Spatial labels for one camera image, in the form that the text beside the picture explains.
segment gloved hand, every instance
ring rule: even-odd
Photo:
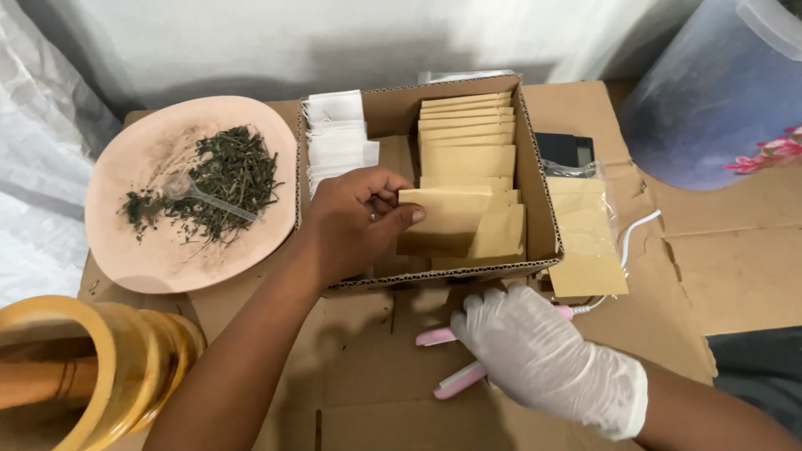
[[[507,396],[607,437],[638,435],[646,419],[646,373],[637,360],[585,341],[573,324],[534,290],[513,283],[470,295],[451,329]]]

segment human hand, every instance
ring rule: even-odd
[[[615,440],[635,437],[646,419],[646,373],[637,360],[585,341],[532,288],[513,283],[464,301],[451,329],[507,396]]]
[[[426,217],[420,205],[398,205],[398,190],[412,188],[380,166],[320,182],[303,215],[298,241],[314,254],[324,287],[362,273],[401,232]],[[372,213],[382,218],[373,221]]]

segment ceramic plate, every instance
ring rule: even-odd
[[[164,178],[186,170],[196,155],[195,142],[221,130],[248,125],[264,137],[270,155],[278,153],[275,189],[278,202],[261,214],[265,224],[241,230],[230,245],[184,243],[178,221],[157,220],[137,241],[122,213],[129,191],[160,190]],[[278,248],[295,224],[297,143],[272,108],[245,97],[189,100],[159,110],[123,130],[103,151],[87,190],[89,246],[100,269],[115,283],[140,293],[197,290],[240,274]]]

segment pink flower pattern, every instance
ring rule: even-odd
[[[772,166],[785,165],[802,156],[802,126],[786,128],[786,136],[757,143],[760,149],[754,157],[737,156],[734,165],[724,165],[738,174],[752,174]]]

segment clear plastic spoon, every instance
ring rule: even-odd
[[[162,189],[167,197],[170,197],[176,201],[185,197],[195,197],[218,208],[224,209],[229,213],[243,217],[248,221],[258,222],[259,224],[265,223],[264,219],[253,213],[248,213],[239,207],[235,207],[228,202],[223,202],[214,196],[209,196],[207,193],[200,191],[198,187],[195,186],[195,181],[193,181],[187,173],[177,173],[167,177],[167,180],[164,181],[164,186]]]

